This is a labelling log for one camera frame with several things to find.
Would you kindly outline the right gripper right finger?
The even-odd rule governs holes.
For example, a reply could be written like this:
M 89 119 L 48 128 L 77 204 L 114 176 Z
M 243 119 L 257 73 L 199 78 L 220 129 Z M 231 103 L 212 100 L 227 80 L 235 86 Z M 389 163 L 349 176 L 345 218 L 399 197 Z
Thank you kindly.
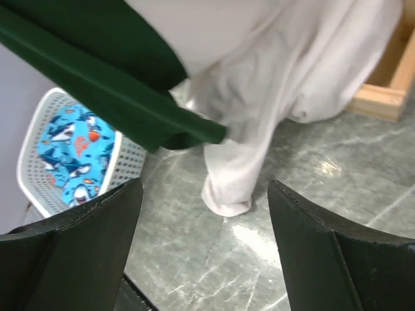
M 358 224 L 279 181 L 270 219 L 292 310 L 413 310 L 414 240 Z

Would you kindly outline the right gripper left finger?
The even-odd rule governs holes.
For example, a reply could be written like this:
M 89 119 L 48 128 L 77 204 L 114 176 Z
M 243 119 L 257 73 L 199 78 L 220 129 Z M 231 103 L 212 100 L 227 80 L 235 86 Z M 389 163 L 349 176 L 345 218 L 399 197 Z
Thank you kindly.
M 142 199 L 131 179 L 1 235 L 1 309 L 112 310 Z

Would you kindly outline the green and white t shirt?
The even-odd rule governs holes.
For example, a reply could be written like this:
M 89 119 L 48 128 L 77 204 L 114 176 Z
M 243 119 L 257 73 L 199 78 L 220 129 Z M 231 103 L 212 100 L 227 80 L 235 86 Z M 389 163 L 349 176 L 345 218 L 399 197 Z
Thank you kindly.
M 402 1 L 2 1 L 1 43 L 150 152 L 204 148 L 202 199 L 233 217 L 274 130 L 337 116 Z

